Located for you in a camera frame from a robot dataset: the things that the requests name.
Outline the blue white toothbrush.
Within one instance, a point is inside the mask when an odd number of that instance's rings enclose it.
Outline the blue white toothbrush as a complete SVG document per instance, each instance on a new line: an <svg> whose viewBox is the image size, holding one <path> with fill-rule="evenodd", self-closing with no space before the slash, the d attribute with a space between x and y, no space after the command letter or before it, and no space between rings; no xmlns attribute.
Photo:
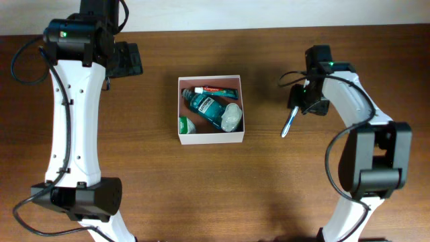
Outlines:
<svg viewBox="0 0 430 242"><path fill-rule="evenodd" d="M295 118L296 114L298 113L298 110L299 110L298 106L295 106L292 108L290 115L289 115L288 119L286 120L285 126L282 129L282 132L281 132L282 138L285 138L286 135L288 134L288 132L291 128L292 122L294 121L294 118Z"/></svg>

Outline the toothpaste tube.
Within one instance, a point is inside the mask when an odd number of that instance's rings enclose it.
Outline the toothpaste tube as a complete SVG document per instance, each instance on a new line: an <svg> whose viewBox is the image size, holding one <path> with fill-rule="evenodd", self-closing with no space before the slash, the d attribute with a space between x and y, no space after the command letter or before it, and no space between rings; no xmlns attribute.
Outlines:
<svg viewBox="0 0 430 242"><path fill-rule="evenodd" d="M216 87L215 89L205 89L204 87L195 87L194 92L198 94L212 95L218 97L227 97L238 100L239 93L237 89Z"/></svg>

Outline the green soap bar box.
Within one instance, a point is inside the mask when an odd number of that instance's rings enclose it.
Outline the green soap bar box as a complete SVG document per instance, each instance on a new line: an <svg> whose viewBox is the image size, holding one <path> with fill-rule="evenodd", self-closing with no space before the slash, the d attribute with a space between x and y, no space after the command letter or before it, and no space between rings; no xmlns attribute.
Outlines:
<svg viewBox="0 0 430 242"><path fill-rule="evenodd" d="M180 134L195 134L197 132L194 123L186 116L179 117L179 133Z"/></svg>

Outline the teal mouthwash bottle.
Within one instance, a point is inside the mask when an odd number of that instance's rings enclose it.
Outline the teal mouthwash bottle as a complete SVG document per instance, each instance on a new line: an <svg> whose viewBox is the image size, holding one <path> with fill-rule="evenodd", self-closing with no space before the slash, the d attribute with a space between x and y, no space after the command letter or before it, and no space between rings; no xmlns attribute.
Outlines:
<svg viewBox="0 0 430 242"><path fill-rule="evenodd" d="M221 130L222 115L226 106L206 94L195 93L190 89L183 89L181 93L186 106L194 113L209 121L215 128Z"/></svg>

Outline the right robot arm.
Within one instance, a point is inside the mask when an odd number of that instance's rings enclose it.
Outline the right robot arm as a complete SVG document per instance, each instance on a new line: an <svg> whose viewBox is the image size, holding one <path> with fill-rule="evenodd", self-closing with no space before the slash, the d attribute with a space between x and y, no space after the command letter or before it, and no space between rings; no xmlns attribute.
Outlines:
<svg viewBox="0 0 430 242"><path fill-rule="evenodd" d="M305 59L306 70L288 84L291 112L281 136L297 113L324 116L334 106L345 129L325 151L325 172L340 199L316 241L359 241L375 209L406 183L413 132L383 113L353 65L333 60L328 45L309 48Z"/></svg>

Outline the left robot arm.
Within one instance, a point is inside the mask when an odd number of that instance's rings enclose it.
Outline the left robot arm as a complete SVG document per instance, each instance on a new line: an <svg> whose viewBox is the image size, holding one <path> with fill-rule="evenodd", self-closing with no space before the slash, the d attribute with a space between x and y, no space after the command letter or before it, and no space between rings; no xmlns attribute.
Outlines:
<svg viewBox="0 0 430 242"><path fill-rule="evenodd" d="M110 78L142 73L135 44L116 42L124 1L82 1L77 13L54 19L43 34L54 90L51 158L32 203L63 213L95 241L134 241L120 214L122 182L103 177L97 154L100 95Z"/></svg>

